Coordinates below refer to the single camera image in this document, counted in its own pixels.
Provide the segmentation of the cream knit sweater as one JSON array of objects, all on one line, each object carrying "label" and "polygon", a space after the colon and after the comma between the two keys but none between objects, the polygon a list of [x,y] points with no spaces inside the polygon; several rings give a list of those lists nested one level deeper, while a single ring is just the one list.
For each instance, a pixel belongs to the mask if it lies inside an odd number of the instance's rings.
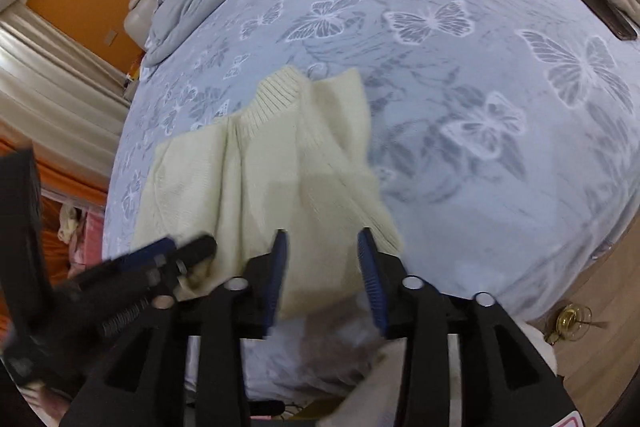
[{"label": "cream knit sweater", "polygon": [[312,80],[286,66],[258,83],[250,104],[156,148],[132,246],[213,236],[216,254],[179,284],[206,295],[288,234],[282,319],[360,291],[358,234],[384,253],[402,239],[368,161],[371,114],[360,75]]}]

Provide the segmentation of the beige curtain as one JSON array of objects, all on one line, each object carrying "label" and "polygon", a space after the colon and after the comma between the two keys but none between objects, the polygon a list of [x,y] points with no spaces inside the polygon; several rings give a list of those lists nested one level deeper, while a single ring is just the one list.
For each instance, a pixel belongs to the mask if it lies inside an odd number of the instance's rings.
[{"label": "beige curtain", "polygon": [[21,2],[1,12],[1,139],[100,191],[130,103],[124,75]]}]

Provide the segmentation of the gold round floor object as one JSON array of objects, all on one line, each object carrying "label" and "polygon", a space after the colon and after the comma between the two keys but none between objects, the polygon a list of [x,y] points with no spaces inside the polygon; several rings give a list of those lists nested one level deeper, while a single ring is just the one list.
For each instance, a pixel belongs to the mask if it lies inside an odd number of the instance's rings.
[{"label": "gold round floor object", "polygon": [[590,329],[608,329],[608,322],[594,321],[589,307],[569,303],[555,313],[546,341],[551,346],[559,341],[577,341]]}]

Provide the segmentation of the blue butterfly bed sheet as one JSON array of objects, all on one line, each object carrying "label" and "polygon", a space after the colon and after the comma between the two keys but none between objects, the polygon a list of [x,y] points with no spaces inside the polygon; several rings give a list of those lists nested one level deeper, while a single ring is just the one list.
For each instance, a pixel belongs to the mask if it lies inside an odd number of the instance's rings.
[{"label": "blue butterfly bed sheet", "polygon": [[226,0],[145,67],[103,251],[130,251],[156,148],[291,64],[359,70],[369,158],[410,269],[540,317],[639,208],[639,47],[579,0]]}]

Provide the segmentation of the pink clutter beside bed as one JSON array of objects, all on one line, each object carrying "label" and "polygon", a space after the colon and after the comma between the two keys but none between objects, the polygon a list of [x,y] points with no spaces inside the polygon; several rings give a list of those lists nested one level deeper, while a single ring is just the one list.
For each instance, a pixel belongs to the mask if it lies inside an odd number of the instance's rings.
[{"label": "pink clutter beside bed", "polygon": [[42,249],[48,279],[63,282],[102,262],[102,213],[43,197]]}]

